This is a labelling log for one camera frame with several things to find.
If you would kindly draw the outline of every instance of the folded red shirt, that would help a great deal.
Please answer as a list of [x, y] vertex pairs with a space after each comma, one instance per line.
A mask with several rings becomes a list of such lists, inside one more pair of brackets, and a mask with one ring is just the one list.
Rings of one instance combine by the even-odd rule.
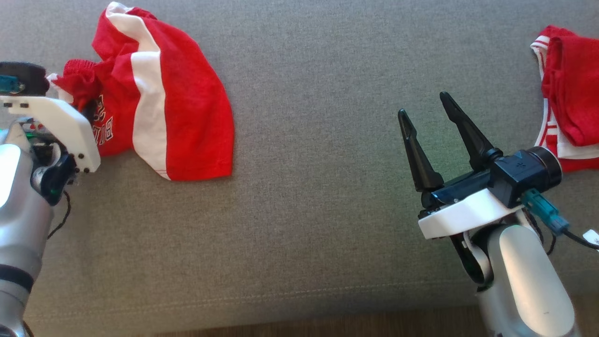
[[231, 106], [191, 37], [148, 11], [112, 2], [92, 46], [101, 62], [70, 60], [62, 76], [51, 78], [59, 97], [72, 97], [79, 111], [97, 100], [100, 155], [133, 148], [171, 180], [231, 174]]
[[599, 40], [564, 28], [547, 27], [549, 37], [543, 95], [564, 135], [575, 146], [599, 143]]

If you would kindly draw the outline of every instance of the wooden floor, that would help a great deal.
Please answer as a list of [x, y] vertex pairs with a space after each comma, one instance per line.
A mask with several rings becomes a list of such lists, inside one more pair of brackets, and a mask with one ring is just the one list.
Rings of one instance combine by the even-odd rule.
[[[599, 337], [599, 295], [575, 297], [584, 337]], [[345, 336], [488, 336], [477, 307], [389, 312], [340, 318], [226, 327], [145, 337], [345, 337]]]

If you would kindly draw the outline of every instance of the couch cushion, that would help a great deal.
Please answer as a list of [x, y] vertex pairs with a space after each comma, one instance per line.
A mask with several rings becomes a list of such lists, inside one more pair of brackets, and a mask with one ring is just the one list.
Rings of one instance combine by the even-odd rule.
[[[0, 59], [54, 72], [97, 60], [90, 43], [106, 5], [4, 3]], [[26, 311], [41, 337], [474, 303], [450, 242], [425, 240], [416, 224], [397, 110], [452, 178], [467, 154], [440, 91], [506, 153], [528, 148], [542, 114], [530, 43], [550, 23], [599, 37], [588, 0], [126, 5], [200, 43], [234, 111], [233, 177], [168, 182], [132, 152], [82, 177]], [[576, 233], [596, 225], [587, 200], [598, 186], [596, 172], [578, 172], [547, 194]], [[552, 261], [571, 293], [599, 291], [596, 254], [559, 240]]]

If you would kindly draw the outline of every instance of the white stripe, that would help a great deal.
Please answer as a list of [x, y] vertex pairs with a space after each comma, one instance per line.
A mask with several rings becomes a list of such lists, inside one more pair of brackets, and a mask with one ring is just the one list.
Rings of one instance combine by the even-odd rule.
[[565, 134], [558, 130], [558, 158], [591, 159], [599, 157], [599, 145], [574, 146]]
[[[547, 100], [547, 109], [549, 110], [549, 100]], [[555, 114], [553, 113], [553, 109], [551, 109], [551, 111], [549, 112], [549, 122], [547, 122], [547, 124], [552, 123], [558, 126], [559, 129], [559, 124], [557, 122], [557, 120], [555, 119]]]
[[536, 48], [534, 46], [531, 46], [531, 48], [533, 49], [533, 52], [535, 55], [537, 55], [537, 60], [539, 60], [539, 73], [541, 74], [541, 80], [543, 80], [543, 76], [544, 76], [544, 72], [543, 72], [543, 58], [541, 57], [541, 53], [543, 53], [543, 51], [539, 48]]
[[537, 136], [537, 140], [534, 142], [534, 146], [542, 146], [545, 143], [545, 139], [543, 134], [545, 133], [545, 128], [547, 125], [545, 121], [547, 120], [547, 107], [549, 107], [549, 102], [546, 98], [543, 99], [543, 122], [541, 123], [541, 131], [539, 131], [539, 135]]
[[545, 43], [549, 43], [549, 37], [545, 36], [545, 35], [541, 35], [539, 37], [537, 37], [536, 41], [541, 41], [541, 42], [545, 42]]
[[65, 102], [67, 102], [68, 104], [73, 104], [73, 96], [71, 94], [69, 94], [68, 92], [64, 91], [61, 87], [59, 87], [58, 85], [54, 84], [54, 80], [58, 79], [58, 75], [55, 73], [51, 73], [50, 75], [48, 75], [46, 77], [46, 79], [48, 80], [48, 82], [50, 82], [50, 86], [53, 87], [54, 89], [56, 89], [56, 92], [58, 93], [58, 99], [59, 100], [63, 100]]
[[167, 122], [164, 102], [166, 93], [162, 86], [160, 48], [148, 31], [142, 18], [128, 15], [131, 8], [111, 2], [106, 18], [119, 32], [139, 43], [131, 55], [135, 84], [140, 101], [133, 122], [133, 147], [152, 168], [167, 179]]
[[538, 43], [538, 42], [533, 42], [530, 44], [530, 48], [532, 47], [536, 47], [536, 48], [541, 48], [541, 49], [547, 49], [547, 45], [542, 44], [542, 43]]

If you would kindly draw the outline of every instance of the gray couch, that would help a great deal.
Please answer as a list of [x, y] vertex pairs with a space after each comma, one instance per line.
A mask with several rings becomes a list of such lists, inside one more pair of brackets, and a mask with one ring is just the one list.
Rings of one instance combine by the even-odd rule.
[[[5, 1], [0, 59], [60, 72], [108, 1]], [[445, 178], [468, 169], [449, 91], [506, 152], [542, 112], [529, 49], [548, 24], [599, 37], [593, 0], [129, 1], [196, 39], [235, 118], [234, 174], [169, 182], [133, 152], [70, 188], [26, 311], [39, 337], [142, 332], [475, 303], [448, 240], [425, 240], [397, 110]], [[8, 116], [3, 112], [2, 127]], [[548, 196], [597, 228], [596, 172]], [[56, 220], [65, 210], [62, 202]], [[599, 292], [597, 252], [560, 239], [571, 294]]]

